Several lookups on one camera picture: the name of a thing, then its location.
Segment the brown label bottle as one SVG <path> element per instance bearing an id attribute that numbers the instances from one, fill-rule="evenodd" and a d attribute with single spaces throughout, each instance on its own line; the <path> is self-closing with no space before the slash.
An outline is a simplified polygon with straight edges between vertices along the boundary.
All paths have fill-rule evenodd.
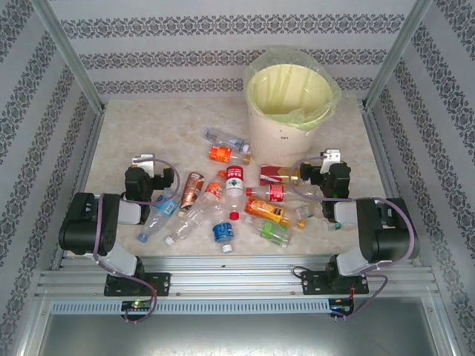
<path id="1" fill-rule="evenodd" d="M 180 202 L 178 217 L 184 217 L 193 204 L 197 201 L 205 182 L 204 176 L 196 171 L 192 171 L 186 180 L 183 195 Z"/>

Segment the clear bottle blue cap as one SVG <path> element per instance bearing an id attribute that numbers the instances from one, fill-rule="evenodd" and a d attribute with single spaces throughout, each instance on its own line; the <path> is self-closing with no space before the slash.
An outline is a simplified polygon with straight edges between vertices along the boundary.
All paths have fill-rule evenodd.
<path id="1" fill-rule="evenodd" d="M 137 235 L 137 239 L 141 243 L 146 243 L 157 234 L 177 209 L 179 202 L 177 196 L 174 196 L 172 199 L 170 198 L 173 192 L 173 189 L 165 188 L 156 199 L 156 203 L 151 206 L 148 219 L 145 221 L 141 232 Z"/>

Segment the small clear plastic bottle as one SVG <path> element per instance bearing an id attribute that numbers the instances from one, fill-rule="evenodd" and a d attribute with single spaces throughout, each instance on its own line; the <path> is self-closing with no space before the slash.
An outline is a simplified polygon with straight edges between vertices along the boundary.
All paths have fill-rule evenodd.
<path id="1" fill-rule="evenodd" d="M 307 220 L 312 217 L 322 218 L 324 216 L 319 202 L 302 205 L 295 209 L 295 214 L 299 220 Z"/>

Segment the red gold tea bottle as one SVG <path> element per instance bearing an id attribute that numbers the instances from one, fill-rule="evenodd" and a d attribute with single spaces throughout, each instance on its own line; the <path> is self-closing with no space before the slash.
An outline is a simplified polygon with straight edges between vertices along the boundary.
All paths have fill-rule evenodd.
<path id="1" fill-rule="evenodd" d="M 259 185 L 282 184 L 299 185 L 301 183 L 300 171 L 290 167 L 262 165 L 260 171 Z"/>

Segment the cola bottle red cap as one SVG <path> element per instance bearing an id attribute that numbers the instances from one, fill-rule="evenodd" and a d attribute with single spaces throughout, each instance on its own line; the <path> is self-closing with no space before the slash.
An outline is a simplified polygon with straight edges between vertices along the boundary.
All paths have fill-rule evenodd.
<path id="1" fill-rule="evenodd" d="M 268 184 L 245 188 L 247 197 L 254 197 L 266 202 L 304 201 L 310 197 L 315 197 L 317 194 L 317 188 L 312 185 L 298 187 L 298 191 L 300 194 L 295 193 L 289 185 L 282 184 Z"/>

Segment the clear bottle green cap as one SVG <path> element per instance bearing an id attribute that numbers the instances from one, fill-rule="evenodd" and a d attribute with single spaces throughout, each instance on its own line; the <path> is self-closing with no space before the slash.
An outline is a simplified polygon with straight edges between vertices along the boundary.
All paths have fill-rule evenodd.
<path id="1" fill-rule="evenodd" d="M 356 224 L 347 222 L 330 222 L 324 220 L 322 226 L 326 231 L 353 231 L 357 229 Z"/>

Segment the clear unlabelled bottle white cap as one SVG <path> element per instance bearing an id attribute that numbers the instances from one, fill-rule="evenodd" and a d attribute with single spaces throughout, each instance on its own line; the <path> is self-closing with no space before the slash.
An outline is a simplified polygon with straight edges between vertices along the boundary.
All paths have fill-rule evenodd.
<path id="1" fill-rule="evenodd" d="M 171 233 L 165 238 L 167 245 L 174 245 L 180 240 L 187 238 L 205 220 L 204 210 L 192 208 L 174 225 Z"/>

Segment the small orange label bottle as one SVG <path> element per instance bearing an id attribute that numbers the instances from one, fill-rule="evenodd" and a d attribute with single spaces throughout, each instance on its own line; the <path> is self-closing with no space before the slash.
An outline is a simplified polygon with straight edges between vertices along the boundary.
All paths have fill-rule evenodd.
<path id="1" fill-rule="evenodd" d="M 219 170 L 216 176 L 206 186 L 203 193 L 204 203 L 219 202 L 225 190 L 226 172 Z"/>

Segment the orange juice bottle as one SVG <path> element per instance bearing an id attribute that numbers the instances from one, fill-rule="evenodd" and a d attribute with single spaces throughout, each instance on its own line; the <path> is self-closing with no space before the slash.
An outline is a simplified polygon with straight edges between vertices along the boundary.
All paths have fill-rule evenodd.
<path id="1" fill-rule="evenodd" d="M 303 230 L 306 226 L 304 219 L 298 217 L 295 209 L 277 206 L 273 203 L 250 196 L 244 211 L 256 217 L 266 218 L 286 228 L 298 228 Z"/>

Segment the orange label bottle gold cap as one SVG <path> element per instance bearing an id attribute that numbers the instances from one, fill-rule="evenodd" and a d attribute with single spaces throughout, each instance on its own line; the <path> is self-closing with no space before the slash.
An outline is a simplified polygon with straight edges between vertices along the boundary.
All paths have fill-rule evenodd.
<path id="1" fill-rule="evenodd" d="M 209 159 L 228 165 L 249 165 L 251 155 L 226 146 L 212 145 L 209 149 Z"/>

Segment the green label bottle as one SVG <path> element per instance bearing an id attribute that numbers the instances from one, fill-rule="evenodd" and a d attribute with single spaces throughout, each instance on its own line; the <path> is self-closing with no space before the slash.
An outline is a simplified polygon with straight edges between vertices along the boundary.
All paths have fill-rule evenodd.
<path id="1" fill-rule="evenodd" d="M 249 226 L 259 237 L 278 245 L 282 248 L 287 248 L 292 233 L 289 230 L 266 218 L 246 216 L 244 223 Z"/>

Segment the clear bottle small blue label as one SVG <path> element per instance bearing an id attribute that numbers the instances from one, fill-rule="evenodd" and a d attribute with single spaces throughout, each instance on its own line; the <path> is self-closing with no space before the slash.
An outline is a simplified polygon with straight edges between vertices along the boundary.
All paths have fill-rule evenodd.
<path id="1" fill-rule="evenodd" d="M 213 145 L 226 146 L 237 149 L 241 153 L 249 153 L 250 145 L 244 139 L 224 133 L 216 128 L 207 128 L 204 137 Z"/>

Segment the red white label water bottle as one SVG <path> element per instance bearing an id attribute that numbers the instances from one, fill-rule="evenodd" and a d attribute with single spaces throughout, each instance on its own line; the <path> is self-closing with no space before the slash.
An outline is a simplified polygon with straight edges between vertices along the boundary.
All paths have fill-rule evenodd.
<path id="1" fill-rule="evenodd" d="M 240 218 L 244 194 L 243 168 L 231 165 L 226 169 L 226 204 L 229 210 L 229 219 L 237 221 Z"/>

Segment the cream plastic waste bin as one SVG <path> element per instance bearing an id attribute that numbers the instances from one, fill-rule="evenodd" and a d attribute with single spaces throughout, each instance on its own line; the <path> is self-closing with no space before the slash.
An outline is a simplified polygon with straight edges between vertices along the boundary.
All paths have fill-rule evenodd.
<path id="1" fill-rule="evenodd" d="M 307 155 L 315 142 L 320 125 L 311 131 L 301 131 L 265 119 L 249 107 L 248 112 L 251 155 L 258 164 L 292 166 Z"/>

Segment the green plastic bin liner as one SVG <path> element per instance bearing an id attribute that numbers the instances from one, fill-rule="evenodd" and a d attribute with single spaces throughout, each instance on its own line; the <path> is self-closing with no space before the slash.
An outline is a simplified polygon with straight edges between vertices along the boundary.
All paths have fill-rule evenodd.
<path id="1" fill-rule="evenodd" d="M 249 64 L 243 94 L 250 111 L 301 131 L 331 117 L 342 97 L 337 81 L 313 56 L 288 47 L 269 48 Z"/>

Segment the grey metal shelf panel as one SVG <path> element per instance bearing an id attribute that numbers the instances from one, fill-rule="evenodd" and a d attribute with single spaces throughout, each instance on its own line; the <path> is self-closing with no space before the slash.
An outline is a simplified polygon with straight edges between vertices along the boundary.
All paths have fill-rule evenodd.
<path id="1" fill-rule="evenodd" d="M 54 315 L 39 356 L 439 356 L 422 319 L 337 322 L 322 315 Z"/>

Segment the aluminium side rail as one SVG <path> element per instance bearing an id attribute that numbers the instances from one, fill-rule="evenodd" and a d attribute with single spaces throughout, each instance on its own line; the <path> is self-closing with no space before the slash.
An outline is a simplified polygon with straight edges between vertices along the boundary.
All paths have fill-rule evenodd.
<path id="1" fill-rule="evenodd" d="M 71 206 L 73 201 L 73 197 L 76 193 L 82 191 L 84 189 L 85 183 L 84 181 L 87 179 L 88 172 L 90 170 L 92 159 L 90 155 L 94 155 L 94 150 L 96 147 L 96 143 L 98 140 L 98 134 L 102 128 L 102 122 L 105 116 L 106 109 L 104 108 L 101 113 L 98 113 L 94 119 L 94 123 L 90 127 L 88 132 L 87 140 L 85 142 L 85 147 L 82 152 L 81 160 L 79 161 L 78 171 L 76 172 L 76 181 L 74 187 L 71 191 L 71 196 L 68 204 L 65 208 L 65 215 L 61 220 L 61 224 L 63 223 L 64 219 L 68 214 L 68 210 Z M 62 258 L 64 255 L 64 250 L 59 246 L 59 243 L 55 245 L 55 249 L 53 250 L 53 256 L 50 262 L 50 270 L 55 271 L 58 270 L 62 263 Z"/>
<path id="2" fill-rule="evenodd" d="M 393 173 L 390 169 L 390 163 L 385 153 L 384 145 L 379 135 L 379 131 L 377 129 L 377 125 L 373 118 L 373 115 L 370 111 L 367 110 L 361 110 L 361 115 L 373 151 L 373 156 L 378 167 L 379 176 L 381 178 L 381 183 L 384 189 L 386 200 L 389 197 L 399 197 L 399 192 L 397 191 L 396 187 L 396 181 L 393 178 Z M 394 266 L 398 263 L 403 263 L 406 260 L 412 260 L 413 258 L 417 258 L 417 254 L 419 253 L 419 250 L 416 248 L 419 245 L 417 243 L 412 220 L 403 208 L 401 208 L 401 210 L 402 213 L 398 213 L 398 215 L 401 217 L 406 227 L 408 228 L 409 243 L 405 255 L 402 256 L 396 262 L 390 263 L 390 266 Z"/>

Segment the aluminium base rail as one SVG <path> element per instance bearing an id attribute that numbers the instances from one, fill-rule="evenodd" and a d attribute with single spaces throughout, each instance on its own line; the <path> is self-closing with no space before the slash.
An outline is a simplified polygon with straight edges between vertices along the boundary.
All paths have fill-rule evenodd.
<path id="1" fill-rule="evenodd" d="M 302 297 L 298 267 L 322 270 L 327 255 L 144 257 L 146 271 L 171 275 L 169 297 L 257 299 Z M 388 284 L 383 297 L 427 297 L 440 293 L 433 269 L 413 262 L 381 268 Z M 35 297 L 99 299 L 106 273 L 85 257 L 64 257 L 57 270 L 40 274 Z"/>

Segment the aluminium frame post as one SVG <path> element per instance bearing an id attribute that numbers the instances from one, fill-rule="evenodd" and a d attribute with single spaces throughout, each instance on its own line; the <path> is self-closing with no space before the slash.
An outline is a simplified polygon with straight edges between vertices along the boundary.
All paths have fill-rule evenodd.
<path id="1" fill-rule="evenodd" d="M 380 70 L 376 74 L 367 95 L 358 101 L 359 107 L 366 111 L 374 106 L 384 86 L 387 84 L 394 68 L 398 64 L 400 58 L 409 45 L 410 40 L 415 33 L 420 22 L 425 17 L 428 8 L 432 5 L 433 0 L 415 0 L 410 12 L 407 15 L 401 30 L 399 31 L 392 47 L 390 48 L 386 58 L 384 59 Z"/>
<path id="2" fill-rule="evenodd" d="M 50 2 L 48 0 L 30 0 L 30 2 L 33 9 L 38 14 L 42 24 L 49 32 L 50 37 L 61 53 L 65 63 L 70 68 L 74 78 L 79 83 L 82 92 L 85 94 L 94 112 L 102 113 L 105 104 L 102 102 L 93 81 L 88 75 L 78 53 L 75 51 L 64 27 L 54 13 Z"/>

